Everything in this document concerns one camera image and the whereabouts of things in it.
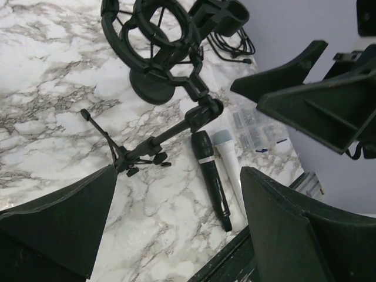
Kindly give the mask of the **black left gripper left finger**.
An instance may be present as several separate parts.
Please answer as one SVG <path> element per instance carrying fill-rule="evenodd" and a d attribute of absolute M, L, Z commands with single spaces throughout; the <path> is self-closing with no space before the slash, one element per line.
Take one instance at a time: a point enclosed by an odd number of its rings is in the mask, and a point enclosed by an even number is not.
<path fill-rule="evenodd" d="M 57 191 L 1 211 L 1 281 L 87 281 L 118 173 L 108 165 Z"/>

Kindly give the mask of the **black round-base mic stand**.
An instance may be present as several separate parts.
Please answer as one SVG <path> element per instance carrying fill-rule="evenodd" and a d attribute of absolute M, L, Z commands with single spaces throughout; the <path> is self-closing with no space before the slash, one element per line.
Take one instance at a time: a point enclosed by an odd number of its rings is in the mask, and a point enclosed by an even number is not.
<path fill-rule="evenodd" d="M 141 99 L 154 105 L 168 102 L 179 86 L 193 101 L 198 101 L 209 92 L 199 76 L 202 40 L 212 32 L 234 35 L 248 21 L 249 12 L 239 1 L 195 1 L 189 11 L 175 1 L 163 1 L 162 7 L 176 17 L 181 37 L 169 42 L 162 30 L 146 17 L 152 14 L 151 6 L 142 8 L 137 25 L 151 45 L 160 49 L 147 60 L 146 70 L 130 72 L 131 86 Z"/>

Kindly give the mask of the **black handheld microphone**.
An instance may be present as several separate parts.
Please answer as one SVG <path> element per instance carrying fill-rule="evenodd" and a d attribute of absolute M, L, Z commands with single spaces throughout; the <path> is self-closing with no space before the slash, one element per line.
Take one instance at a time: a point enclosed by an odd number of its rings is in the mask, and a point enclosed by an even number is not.
<path fill-rule="evenodd" d="M 214 149 L 209 135 L 205 130 L 195 132 L 191 135 L 191 144 L 194 156 L 199 163 L 213 210 L 220 220 L 224 231 L 232 231 L 230 209 L 217 170 Z"/>

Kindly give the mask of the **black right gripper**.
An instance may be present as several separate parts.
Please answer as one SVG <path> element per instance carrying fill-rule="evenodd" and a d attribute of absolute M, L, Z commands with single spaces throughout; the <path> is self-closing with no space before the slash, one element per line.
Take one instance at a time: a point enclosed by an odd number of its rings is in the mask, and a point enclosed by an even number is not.
<path fill-rule="evenodd" d="M 332 79 L 265 94 L 257 109 L 340 155 L 375 159 L 375 59 Z"/>

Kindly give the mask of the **white handheld microphone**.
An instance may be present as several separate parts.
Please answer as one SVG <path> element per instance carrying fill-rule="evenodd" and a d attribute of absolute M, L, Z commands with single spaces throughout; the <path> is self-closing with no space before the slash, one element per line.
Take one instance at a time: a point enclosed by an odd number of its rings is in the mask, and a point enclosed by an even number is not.
<path fill-rule="evenodd" d="M 226 196 L 230 196 L 230 220 L 234 231 L 240 231 L 247 225 L 240 171 L 236 155 L 235 141 L 229 130 L 223 129 L 212 135 L 212 141 L 220 158 L 220 173 L 224 180 Z"/>

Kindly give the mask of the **black shock-mount tripod stand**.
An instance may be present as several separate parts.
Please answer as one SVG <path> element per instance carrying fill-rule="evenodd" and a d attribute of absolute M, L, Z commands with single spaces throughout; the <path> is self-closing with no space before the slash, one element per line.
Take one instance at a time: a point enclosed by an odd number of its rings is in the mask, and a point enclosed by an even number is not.
<path fill-rule="evenodd" d="M 188 111 L 184 120 L 161 135 L 149 137 L 133 150 L 119 146 L 91 117 L 81 109 L 82 117 L 90 122 L 107 140 L 117 173 L 131 177 L 139 172 L 140 164 L 168 166 L 167 154 L 161 144 L 190 129 L 198 131 L 223 112 L 223 104 L 209 95 L 209 89 L 199 73 L 203 65 L 202 40 L 217 29 L 226 18 L 228 2 L 196 1 L 187 11 L 177 1 L 135 1 L 129 20 L 116 32 L 113 23 L 122 13 L 119 1 L 102 1 L 102 29 L 115 54 L 130 67 L 130 82 L 136 94 L 148 103 L 168 102 L 176 87 L 182 87 L 197 106 Z M 181 37 L 171 41 L 160 24 L 151 22 L 156 11 L 163 16 L 170 11 L 181 28 Z"/>

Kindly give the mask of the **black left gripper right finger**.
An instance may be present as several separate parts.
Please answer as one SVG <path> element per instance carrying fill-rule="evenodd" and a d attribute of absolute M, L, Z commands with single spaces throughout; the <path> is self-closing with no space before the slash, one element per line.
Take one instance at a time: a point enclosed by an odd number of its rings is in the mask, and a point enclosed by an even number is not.
<path fill-rule="evenodd" d="M 303 195 L 253 167 L 240 173 L 261 281 L 374 281 L 375 219 Z"/>

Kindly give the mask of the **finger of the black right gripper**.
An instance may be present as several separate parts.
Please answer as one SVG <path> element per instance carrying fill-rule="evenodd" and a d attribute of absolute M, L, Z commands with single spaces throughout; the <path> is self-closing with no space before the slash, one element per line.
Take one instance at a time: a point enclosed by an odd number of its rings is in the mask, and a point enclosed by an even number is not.
<path fill-rule="evenodd" d="M 265 94 L 301 85 L 327 46 L 324 40 L 312 41 L 291 61 L 274 69 L 238 78 L 230 90 L 257 103 Z"/>

